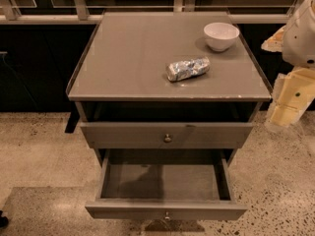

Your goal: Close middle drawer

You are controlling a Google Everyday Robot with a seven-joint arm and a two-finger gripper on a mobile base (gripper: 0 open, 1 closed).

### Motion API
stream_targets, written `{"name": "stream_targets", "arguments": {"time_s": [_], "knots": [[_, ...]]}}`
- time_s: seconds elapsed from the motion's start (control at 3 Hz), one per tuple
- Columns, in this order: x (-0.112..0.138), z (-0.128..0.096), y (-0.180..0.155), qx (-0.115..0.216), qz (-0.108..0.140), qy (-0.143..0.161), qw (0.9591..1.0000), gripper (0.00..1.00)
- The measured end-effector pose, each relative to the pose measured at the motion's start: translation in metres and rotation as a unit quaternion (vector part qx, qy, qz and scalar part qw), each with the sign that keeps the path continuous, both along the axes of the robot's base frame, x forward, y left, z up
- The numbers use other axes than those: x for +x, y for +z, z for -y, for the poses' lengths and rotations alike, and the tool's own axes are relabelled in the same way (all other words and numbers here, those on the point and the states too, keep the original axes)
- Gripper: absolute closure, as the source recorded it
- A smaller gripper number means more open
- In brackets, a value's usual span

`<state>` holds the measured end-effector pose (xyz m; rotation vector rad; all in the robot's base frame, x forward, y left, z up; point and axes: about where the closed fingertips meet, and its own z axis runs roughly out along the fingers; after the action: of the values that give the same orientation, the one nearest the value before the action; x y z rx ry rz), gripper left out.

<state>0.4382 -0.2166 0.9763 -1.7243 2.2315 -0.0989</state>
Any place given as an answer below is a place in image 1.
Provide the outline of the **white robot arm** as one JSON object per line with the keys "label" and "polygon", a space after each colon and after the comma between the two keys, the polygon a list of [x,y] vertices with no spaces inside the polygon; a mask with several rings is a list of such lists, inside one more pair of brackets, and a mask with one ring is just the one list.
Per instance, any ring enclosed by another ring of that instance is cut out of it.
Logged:
{"label": "white robot arm", "polygon": [[286,25],[261,48],[280,52],[293,69],[275,82],[269,123],[288,127],[296,123],[315,98],[315,0],[304,0]]}

